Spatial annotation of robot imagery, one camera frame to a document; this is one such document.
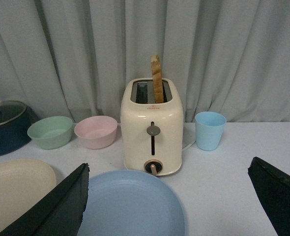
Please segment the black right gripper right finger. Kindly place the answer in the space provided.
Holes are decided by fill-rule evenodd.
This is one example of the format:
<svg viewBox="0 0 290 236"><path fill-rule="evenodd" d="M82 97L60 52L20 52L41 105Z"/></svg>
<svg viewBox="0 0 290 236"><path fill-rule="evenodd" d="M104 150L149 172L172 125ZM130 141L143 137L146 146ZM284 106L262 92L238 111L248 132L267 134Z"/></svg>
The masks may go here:
<svg viewBox="0 0 290 236"><path fill-rule="evenodd" d="M268 219L279 236L290 236L290 175L254 157L248 175Z"/></svg>

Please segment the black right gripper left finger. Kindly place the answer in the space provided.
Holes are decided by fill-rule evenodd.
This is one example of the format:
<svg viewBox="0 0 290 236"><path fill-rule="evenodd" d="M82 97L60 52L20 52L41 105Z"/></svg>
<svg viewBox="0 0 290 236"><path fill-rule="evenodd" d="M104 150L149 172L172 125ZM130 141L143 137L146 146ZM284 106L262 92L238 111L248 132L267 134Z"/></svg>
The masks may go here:
<svg viewBox="0 0 290 236"><path fill-rule="evenodd" d="M76 236L88 199L89 166L81 164L0 236Z"/></svg>

